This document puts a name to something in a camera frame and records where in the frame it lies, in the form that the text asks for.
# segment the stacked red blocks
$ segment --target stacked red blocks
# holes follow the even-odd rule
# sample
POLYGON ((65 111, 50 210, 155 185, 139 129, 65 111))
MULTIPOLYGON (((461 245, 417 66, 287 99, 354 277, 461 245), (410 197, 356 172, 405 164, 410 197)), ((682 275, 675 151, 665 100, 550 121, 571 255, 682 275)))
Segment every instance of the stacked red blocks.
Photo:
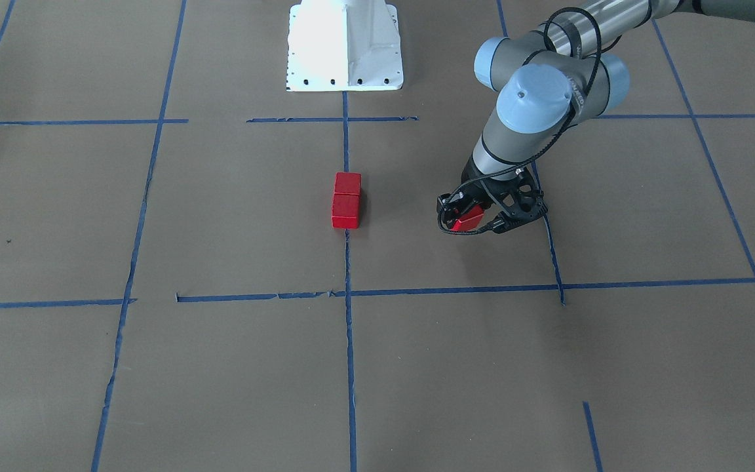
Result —
POLYGON ((354 229, 360 225, 360 174, 336 173, 330 221, 339 229, 354 229))

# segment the red wooden block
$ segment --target red wooden block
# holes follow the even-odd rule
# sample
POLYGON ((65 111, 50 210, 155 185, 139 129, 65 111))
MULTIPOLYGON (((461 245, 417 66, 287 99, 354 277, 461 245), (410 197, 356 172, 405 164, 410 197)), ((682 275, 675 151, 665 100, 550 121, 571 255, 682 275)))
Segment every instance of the red wooden block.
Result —
POLYGON ((360 225, 360 197, 357 195, 334 194, 330 206, 330 221, 339 229, 354 229, 360 225))
POLYGON ((485 215, 485 211, 482 206, 476 205, 470 212, 462 215, 462 218, 457 219, 450 229, 453 231, 470 231, 482 221, 483 215, 485 215))
POLYGON ((360 196, 360 174, 356 172, 338 172, 334 179, 334 193, 360 196))

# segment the black cable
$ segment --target black cable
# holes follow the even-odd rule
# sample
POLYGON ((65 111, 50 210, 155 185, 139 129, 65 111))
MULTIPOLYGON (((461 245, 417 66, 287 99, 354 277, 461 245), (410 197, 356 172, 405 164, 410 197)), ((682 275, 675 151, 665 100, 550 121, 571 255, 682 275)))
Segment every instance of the black cable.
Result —
POLYGON ((646 24, 648 20, 651 19, 653 13, 654 13, 654 0, 648 0, 648 11, 645 12, 645 19, 642 21, 642 23, 635 26, 635 28, 639 28, 640 26, 646 24))
MULTIPOLYGON (((588 12, 585 9, 568 7, 568 8, 560 9, 557 12, 555 12, 552 15, 549 16, 549 19, 547 20, 546 25, 543 28, 543 38, 545 38, 545 42, 549 39, 549 25, 552 24, 552 20, 554 20, 555 17, 557 17, 561 13, 566 13, 566 12, 578 13, 578 14, 584 16, 585 18, 587 18, 587 21, 590 22, 590 26, 593 27, 593 31, 596 34, 596 56, 595 56, 596 60, 593 63, 593 71, 590 73, 590 79, 587 81, 587 85, 585 86, 585 91, 584 91, 585 99, 587 99, 587 96, 590 95, 590 90, 593 89, 593 83, 595 83, 595 81, 596 81, 596 74, 599 72, 599 66, 602 65, 602 31, 600 31, 599 23, 596 21, 596 18, 594 18, 593 15, 590 14, 590 12, 588 12)), ((611 45, 611 47, 613 47, 614 45, 616 45, 617 42, 620 40, 620 38, 617 38, 616 41, 614 41, 614 43, 611 45)), ((473 235, 482 234, 482 233, 485 233, 485 232, 488 232, 488 231, 491 231, 492 229, 494 229, 494 221, 495 220, 492 220, 491 222, 489 222, 485 226, 482 226, 480 228, 474 229, 472 231, 454 231, 454 230, 452 230, 452 229, 444 226, 444 223, 443 223, 442 219, 443 219, 444 215, 446 215, 446 213, 447 213, 447 205, 446 205, 446 203, 450 203, 450 201, 453 201, 453 198, 460 191, 462 191, 462 189, 465 188, 465 186, 469 186, 469 185, 471 185, 473 183, 479 182, 480 180, 491 179, 491 178, 498 177, 498 176, 504 176, 504 174, 508 174, 510 172, 515 172, 518 169, 522 169, 524 167, 527 167, 527 165, 532 164, 534 161, 536 161, 541 156, 543 156, 546 152, 548 152, 549 149, 555 143, 557 143, 557 141, 561 137, 561 135, 564 134, 564 131, 567 131, 567 129, 570 128, 570 123, 572 123, 573 119, 575 119, 575 108, 573 108, 572 110, 570 110, 570 114, 567 116, 567 119, 564 120, 564 123, 563 123, 563 125, 561 125, 561 128, 558 129, 558 132, 555 132, 555 135, 552 137, 552 140, 549 141, 549 143, 546 144, 546 146, 543 146, 542 150, 539 150, 539 152, 537 152, 535 155, 533 155, 532 157, 526 159, 526 161, 522 161, 522 162, 519 162, 517 164, 510 165, 509 167, 507 167, 507 168, 505 168, 503 170, 500 170, 500 171, 497 171, 497 172, 494 172, 494 173, 491 173, 491 174, 483 174, 482 176, 474 177, 473 179, 466 180, 465 182, 462 182, 461 184, 459 184, 459 186, 455 190, 453 190, 453 192, 450 194, 450 196, 447 197, 446 200, 444 200, 444 202, 442 204, 442 207, 441 207, 441 210, 440 210, 440 212, 438 212, 438 215, 437 215, 437 218, 436 218, 437 223, 438 223, 438 229, 440 229, 443 233, 453 234, 453 235, 457 235, 457 236, 473 236, 473 235)))

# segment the gray metal tube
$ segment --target gray metal tube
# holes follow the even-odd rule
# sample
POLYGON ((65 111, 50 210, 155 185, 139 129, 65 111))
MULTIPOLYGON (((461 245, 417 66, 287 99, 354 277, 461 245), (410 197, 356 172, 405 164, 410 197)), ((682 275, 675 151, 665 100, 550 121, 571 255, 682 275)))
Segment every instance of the gray metal tube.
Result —
MULTIPOLYGON (((651 3, 651 18, 662 18, 674 12, 680 0, 652 0, 651 3)), ((637 28, 648 17, 648 0, 591 0, 579 8, 587 10, 596 18, 602 32, 602 42, 606 45, 617 36, 637 28)), ((579 13, 565 12, 558 15, 549 26, 549 39, 558 54, 566 56, 584 57, 597 49, 596 32, 590 20, 579 13), (568 29, 577 32, 576 45, 570 44, 570 36, 566 31, 568 29), (576 52, 581 52, 581 55, 573 54, 574 49, 579 50, 576 52)))
MULTIPOLYGON (((680 3, 678 12, 695 12, 693 2, 680 3)), ((755 21, 755 0, 701 0, 701 13, 707 16, 755 21)))

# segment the floor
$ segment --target floor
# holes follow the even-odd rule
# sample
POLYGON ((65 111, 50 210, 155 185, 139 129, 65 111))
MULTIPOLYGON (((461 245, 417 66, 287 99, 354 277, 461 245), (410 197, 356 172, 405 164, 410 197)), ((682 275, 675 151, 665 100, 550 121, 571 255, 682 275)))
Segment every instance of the floor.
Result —
POLYGON ((0 470, 755 470, 755 25, 625 35, 548 225, 462 239, 476 49, 567 3, 394 0, 347 94, 285 92, 293 3, 0 0, 0 470))

